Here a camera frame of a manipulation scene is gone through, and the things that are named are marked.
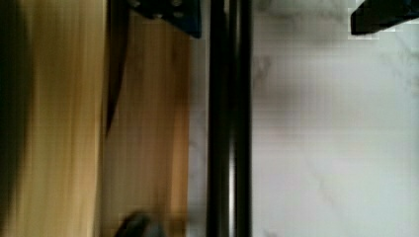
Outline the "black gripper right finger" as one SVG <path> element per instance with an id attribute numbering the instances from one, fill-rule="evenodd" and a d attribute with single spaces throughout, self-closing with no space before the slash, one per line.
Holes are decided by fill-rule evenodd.
<path id="1" fill-rule="evenodd" d="M 419 0 L 365 0 L 351 14 L 351 34 L 375 34 L 418 17 Z"/>

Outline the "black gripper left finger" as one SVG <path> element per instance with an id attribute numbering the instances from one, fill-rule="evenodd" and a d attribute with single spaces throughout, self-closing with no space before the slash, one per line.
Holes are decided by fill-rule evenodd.
<path id="1" fill-rule="evenodd" d="M 128 0 L 147 19 L 162 19 L 194 39 L 202 37 L 201 0 Z"/>

